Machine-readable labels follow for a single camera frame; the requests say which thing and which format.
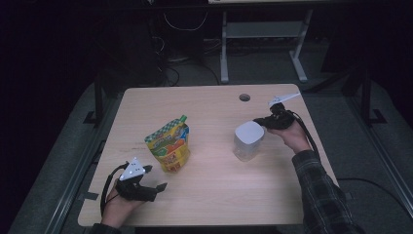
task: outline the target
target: wooden table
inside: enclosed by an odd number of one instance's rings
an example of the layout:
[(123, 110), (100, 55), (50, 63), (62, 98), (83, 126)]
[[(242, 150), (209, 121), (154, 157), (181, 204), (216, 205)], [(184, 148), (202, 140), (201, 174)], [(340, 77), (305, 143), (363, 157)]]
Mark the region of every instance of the wooden table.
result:
[[(167, 182), (155, 202), (139, 208), (131, 226), (266, 225), (302, 223), (301, 191), (291, 163), (293, 152), (266, 133), (258, 155), (241, 162), (233, 153), (238, 125), (270, 115), (273, 96), (298, 92), (295, 85), (247, 85), (129, 89), (126, 91), (89, 192), (100, 194), (107, 176), (136, 156), (153, 165), (141, 184)], [(241, 101), (241, 94), (250, 101)], [(325, 169), (335, 180), (313, 121), (301, 96), (284, 103), (299, 114), (313, 136)], [(166, 174), (151, 155), (144, 138), (185, 114), (190, 127), (188, 163)], [(79, 224), (100, 222), (100, 195), (85, 200)]]

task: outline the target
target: yellow snack bag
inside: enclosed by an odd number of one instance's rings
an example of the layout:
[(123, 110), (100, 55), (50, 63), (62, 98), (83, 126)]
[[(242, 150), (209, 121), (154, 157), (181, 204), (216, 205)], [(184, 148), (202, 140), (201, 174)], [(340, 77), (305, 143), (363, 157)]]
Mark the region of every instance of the yellow snack bag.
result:
[(186, 118), (182, 115), (145, 138), (146, 145), (166, 173), (178, 172), (188, 161), (189, 127), (185, 124)]

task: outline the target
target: flannel shirt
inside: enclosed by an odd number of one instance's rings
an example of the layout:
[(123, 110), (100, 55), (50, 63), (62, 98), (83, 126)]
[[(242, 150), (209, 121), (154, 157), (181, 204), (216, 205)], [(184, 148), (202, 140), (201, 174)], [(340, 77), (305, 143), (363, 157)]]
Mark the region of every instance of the flannel shirt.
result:
[(121, 230), (101, 224), (101, 223), (95, 223), (94, 226), (92, 227), (90, 234), (122, 234)]
[(292, 163), (301, 185), (305, 233), (364, 233), (313, 150), (299, 152)]

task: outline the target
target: cable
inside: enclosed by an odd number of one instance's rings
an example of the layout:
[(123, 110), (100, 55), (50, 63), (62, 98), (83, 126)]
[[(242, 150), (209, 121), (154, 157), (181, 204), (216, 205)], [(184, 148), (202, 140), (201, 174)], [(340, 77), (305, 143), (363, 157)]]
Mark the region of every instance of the cable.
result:
[(108, 191), (108, 189), (109, 189), (110, 182), (112, 181), (113, 175), (116, 174), (116, 173), (117, 173), (119, 170), (121, 170), (121, 169), (123, 169), (123, 170), (126, 169), (127, 166), (128, 166), (128, 164), (129, 164), (129, 163), (127, 162), (126, 164), (117, 167), (117, 168), (112, 172), (112, 174), (110, 174), (110, 175), (107, 177), (106, 183), (104, 184), (104, 187), (103, 187), (102, 195), (101, 195), (101, 197), (100, 197), (100, 214), (101, 214), (101, 215), (103, 215), (104, 207), (106, 206), (106, 195), (107, 195), (107, 191)]
[(209, 48), (205, 48), (204, 49), (204, 55), (210, 54), (212, 52), (215, 52), (218, 49), (221, 49), (222, 43), (221, 43), (220, 39), (212, 39), (210, 41), (213, 41), (213, 42), (216, 42), (216, 43), (212, 44), (212, 46), (210, 46)]
[(291, 116), (292, 118), (294, 118), (297, 121), (297, 123), (301, 126), (301, 128), (304, 130), (304, 133), (307, 136), (307, 139), (309, 140), (311, 146), (313, 147), (313, 151), (316, 153), (317, 158), (320, 160), (319, 149), (317, 148), (317, 145), (314, 142), (313, 137), (310, 135), (309, 130), (307, 129), (306, 125), (304, 124), (303, 119), (301, 119), (301, 117), (297, 113), (292, 112), (290, 110), (283, 110), (282, 112), (284, 112), (284, 113), (288, 114), (289, 116)]
[(168, 76), (167, 76), (168, 85), (171, 86), (171, 87), (177, 86), (177, 85), (178, 85), (178, 82), (179, 82), (179, 78), (180, 78), (179, 72), (178, 72), (177, 70), (171, 68), (171, 67), (167, 67), (167, 69), (169, 69), (169, 70), (171, 70), (171, 71), (174, 71), (175, 74), (176, 74), (176, 81), (173, 82), (173, 83), (170, 82), (170, 79), (169, 79)]
[(369, 184), (372, 184), (372, 185), (376, 186), (377, 188), (381, 189), (383, 192), (385, 192), (385, 193), (387, 193), (389, 196), (391, 196), (391, 197), (398, 203), (398, 205), (403, 209), (403, 211), (407, 214), (407, 216), (408, 216), (409, 219), (410, 219), (410, 212), (407, 211), (407, 209), (403, 206), (403, 204), (401, 204), (400, 201), (398, 201), (398, 199), (395, 197), (395, 195), (394, 195), (391, 191), (387, 190), (386, 188), (384, 188), (384, 187), (381, 186), (380, 184), (378, 184), (378, 183), (376, 183), (376, 182), (373, 182), (373, 181), (371, 181), (371, 180), (365, 179), (365, 178), (357, 178), (357, 177), (343, 177), (343, 178), (337, 178), (337, 180), (338, 180), (338, 181), (340, 181), (340, 180), (341, 180), (341, 181), (352, 181), (352, 180), (354, 180), (354, 181), (362, 181), (362, 182), (366, 182), (366, 183), (369, 183)]
[(160, 41), (162, 42), (161, 49), (159, 49), (159, 51), (158, 51), (158, 52), (155, 52), (156, 54), (159, 54), (161, 51), (163, 51), (163, 50), (164, 50), (164, 47), (165, 47), (165, 41), (164, 41), (164, 39), (162, 39), (161, 37), (157, 37), (157, 36), (153, 36), (153, 37), (152, 37), (152, 39), (157, 39), (157, 40), (160, 40)]
[(219, 82), (219, 78), (218, 78), (218, 76), (216, 76), (215, 72), (214, 72), (211, 68), (209, 68), (208, 66), (206, 66), (206, 65), (204, 65), (204, 64), (198, 64), (198, 63), (196, 63), (196, 62), (193, 62), (193, 63), (176, 64), (175, 66), (181, 66), (181, 65), (197, 65), (197, 66), (201, 66), (201, 67), (207, 69), (208, 71), (210, 71), (210, 73), (212, 73), (212, 75), (213, 75), (214, 78), (215, 78), (215, 81), (216, 81), (216, 84), (217, 84), (217, 85), (220, 85), (220, 84), (221, 84), (221, 83)]
[(116, 194), (115, 196), (113, 196), (111, 199), (107, 200), (107, 201), (106, 201), (106, 204), (108, 204), (110, 201), (112, 201), (113, 199), (115, 199), (117, 196), (119, 196), (119, 193)]
[(183, 61), (186, 61), (186, 60), (189, 60), (189, 59), (190, 59), (189, 57), (174, 58), (174, 59), (168, 59), (168, 62), (177, 62), (177, 63), (180, 63), (180, 62), (183, 62)]
[(173, 26), (173, 25), (168, 21), (168, 19), (167, 19), (167, 14), (165, 14), (165, 13), (164, 13), (164, 18), (165, 18), (165, 21), (168, 23), (168, 25), (169, 25), (171, 28), (173, 28), (173, 29), (180, 30), (180, 31), (196, 31), (196, 30), (200, 29), (200, 28), (204, 25), (204, 22), (207, 20), (207, 13), (206, 13), (206, 16), (204, 17), (204, 20), (201, 22), (201, 24), (200, 24), (198, 27), (195, 27), (195, 28), (179, 28), (179, 27), (175, 27), (175, 26)]

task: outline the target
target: black cable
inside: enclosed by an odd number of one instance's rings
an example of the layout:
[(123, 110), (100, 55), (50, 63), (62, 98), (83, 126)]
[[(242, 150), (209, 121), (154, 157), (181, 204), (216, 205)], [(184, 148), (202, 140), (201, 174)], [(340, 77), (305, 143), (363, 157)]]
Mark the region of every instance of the black cable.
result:
[(171, 71), (175, 72), (175, 74), (176, 74), (176, 81), (175, 81), (175, 82), (173, 82), (173, 83), (171, 83), (171, 82), (170, 82), (170, 79), (169, 79), (169, 78), (168, 78), (168, 76), (167, 76), (168, 85), (169, 85), (169, 86), (171, 86), (171, 87), (175, 87), (175, 86), (177, 86), (177, 85), (178, 85), (178, 82), (179, 82), (179, 79), (180, 79), (179, 72), (178, 72), (177, 70), (175, 70), (175, 69), (171, 68), (171, 67), (167, 67), (167, 69), (169, 69), (169, 70), (171, 70)]
[(217, 41), (217, 43), (213, 44), (209, 48), (204, 48), (204, 55), (211, 54), (212, 52), (216, 52), (218, 50), (221, 50), (221, 48), (222, 48), (221, 40), (220, 39), (215, 39), (213, 41)]
[(128, 164), (129, 163), (127, 162), (126, 164), (119, 166), (118, 168), (113, 170), (112, 174), (110, 174), (107, 177), (107, 180), (103, 187), (102, 195), (100, 197), (100, 214), (101, 215), (103, 215), (104, 207), (106, 206), (106, 195), (107, 195), (107, 191), (109, 190), (109, 185), (110, 185), (110, 182), (112, 181), (113, 175), (116, 174), (121, 169), (123, 170), (126, 169)]
[(292, 112), (290, 110), (283, 110), (282, 112), (287, 113), (289, 116), (293, 117), (297, 121), (297, 123), (301, 126), (301, 128), (304, 130), (304, 133), (307, 136), (307, 139), (309, 140), (311, 146), (313, 147), (313, 151), (316, 153), (317, 158), (320, 160), (319, 149), (317, 148), (317, 145), (314, 142), (313, 137), (311, 136), (309, 130), (307, 129), (306, 125), (304, 124), (303, 119), (301, 119), (301, 117), (297, 113)]
[(106, 204), (110, 203), (110, 201), (112, 201), (113, 199), (115, 199), (117, 196), (119, 196), (119, 193), (116, 194), (115, 196), (113, 196), (111, 199), (106, 201)]
[[(217, 39), (217, 40), (219, 42), (215, 46), (204, 50), (204, 57), (219, 56), (222, 53), (222, 41), (220, 39)], [(233, 40), (227, 39), (227, 43), (226, 43), (227, 50), (228, 50), (228, 46), (231, 45), (232, 42)]]
[(201, 67), (207, 69), (208, 71), (210, 71), (210, 73), (212, 73), (212, 75), (213, 75), (214, 78), (215, 78), (215, 81), (216, 81), (216, 84), (217, 84), (217, 85), (220, 85), (220, 84), (221, 84), (221, 83), (219, 82), (219, 78), (218, 78), (218, 76), (216, 76), (215, 72), (214, 72), (211, 68), (209, 68), (208, 66), (206, 66), (206, 65), (204, 65), (204, 64), (200, 64), (200, 63), (197, 63), (197, 62), (174, 64), (174, 66), (182, 66), (182, 65), (197, 65), (197, 66), (201, 66)]
[(378, 184), (376, 182), (373, 182), (371, 180), (365, 179), (365, 178), (357, 178), (357, 177), (343, 177), (343, 178), (337, 178), (337, 180), (338, 181), (352, 181), (352, 180), (362, 181), (362, 182), (366, 182), (366, 183), (369, 183), (369, 184), (372, 184), (372, 185), (376, 186), (377, 188), (381, 189), (383, 192), (385, 192), (386, 194), (391, 196), (398, 203), (398, 205), (403, 209), (403, 211), (407, 214), (407, 216), (411, 220), (410, 212), (407, 211), (407, 209), (403, 206), (403, 204), (401, 204), (400, 201), (398, 201), (398, 199), (395, 197), (395, 195), (391, 191), (387, 190), (386, 188), (384, 188), (380, 184)]

